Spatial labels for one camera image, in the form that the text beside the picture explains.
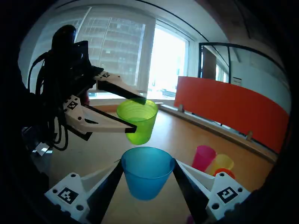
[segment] black cable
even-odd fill
[[[62,125],[66,125],[66,118],[65,114],[63,111],[63,99],[61,98],[61,93],[60,93],[60,88],[58,84],[58,80],[56,80],[56,76],[52,76],[51,74],[48,74],[46,71],[46,68],[44,67],[44,62],[49,56],[49,52],[45,52],[42,55],[40,55],[32,64],[30,71],[29,71],[29,76],[28,76],[28,89],[30,90],[30,79],[31,79],[31,73],[34,68],[34,66],[37,65],[40,61],[43,61],[42,67],[38,73],[37,76],[37,83],[36,83],[36,95],[41,96],[41,87],[45,85],[51,86],[50,88],[46,89],[46,91],[43,90],[42,94],[42,99],[44,101],[45,106],[53,106],[54,108],[58,108],[58,140],[56,141],[53,139],[55,135],[55,115],[50,114],[50,117],[47,118],[48,121],[44,124],[45,132],[44,134],[46,135],[46,141],[47,144],[50,147],[53,147],[59,151],[64,151],[68,147],[68,130],[64,128],[64,133],[65,133],[65,144],[63,147],[58,147],[56,144],[59,144],[61,142],[62,138]]]
[[[28,75],[28,81],[27,81],[27,89],[30,91],[30,78],[31,78],[31,73],[32,73],[32,69],[34,66],[37,65],[37,63],[41,62],[42,60],[44,60],[46,58],[46,55],[48,54],[48,52],[43,53],[42,55],[40,55],[33,63],[32,66],[30,68],[29,71],[29,75]]]

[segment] black frame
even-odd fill
[[[221,43],[221,42],[207,42],[207,43],[199,43],[198,44],[199,62],[198,62],[198,75],[197,75],[197,77],[199,77],[199,78],[201,77],[200,76],[200,74],[201,74],[201,60],[202,60],[201,53],[202,53],[202,47],[203,46],[212,46],[215,50],[216,50],[216,48],[214,46],[224,46],[224,47],[227,47],[228,64],[226,63],[226,61],[224,60],[224,58],[222,57],[222,55],[219,54],[219,52],[217,50],[216,51],[220,55],[220,57],[224,60],[224,62],[228,65],[228,73],[229,73],[228,74],[228,80],[229,80],[228,83],[231,83],[231,52],[230,52],[230,49],[229,49],[230,47],[239,48],[239,49],[243,49],[243,50],[248,50],[250,52],[254,52],[254,53],[258,54],[258,55],[261,55],[261,56],[267,58],[268,60],[270,60],[271,62],[273,62],[284,74],[286,74],[286,71],[284,70],[284,68],[277,61],[275,61],[270,56],[268,56],[265,53],[260,52],[260,51],[258,51],[256,49],[253,49],[251,47],[242,46],[242,45],[239,45],[239,44]]]

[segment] blue plastic cup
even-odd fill
[[[155,198],[174,169],[175,159],[153,147],[136,147],[121,157],[130,193],[139,200]]]

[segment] window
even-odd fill
[[[88,41],[92,65],[120,75],[126,84],[139,91],[147,91],[148,69],[144,64],[148,64],[151,54],[154,18],[123,9],[103,7],[62,12],[43,29],[31,63],[50,50],[53,34],[66,24],[76,27],[75,42]],[[41,65],[32,72],[31,90],[35,89],[40,67]]]
[[[174,99],[178,77],[187,74],[189,42],[156,25],[148,81],[148,99]]]
[[[120,75],[126,84],[149,99],[174,100],[178,77],[187,74],[197,77],[196,41],[162,21],[122,7],[80,7],[55,15],[41,32],[31,64],[51,49],[54,33],[66,24],[77,29],[75,42],[88,41],[92,65]],[[32,71],[32,92],[41,64]],[[89,96],[123,98],[99,92],[95,86],[89,90]]]
[[[228,74],[219,66],[216,65],[216,81],[228,83]]]

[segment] red plastic cup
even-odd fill
[[[227,173],[227,175],[229,175],[231,178],[235,179],[234,173],[232,171],[230,171],[229,169],[225,169],[225,168],[217,169],[213,176],[216,176],[220,172]]]
[[[192,167],[204,172],[216,157],[216,152],[209,146],[198,146]]]

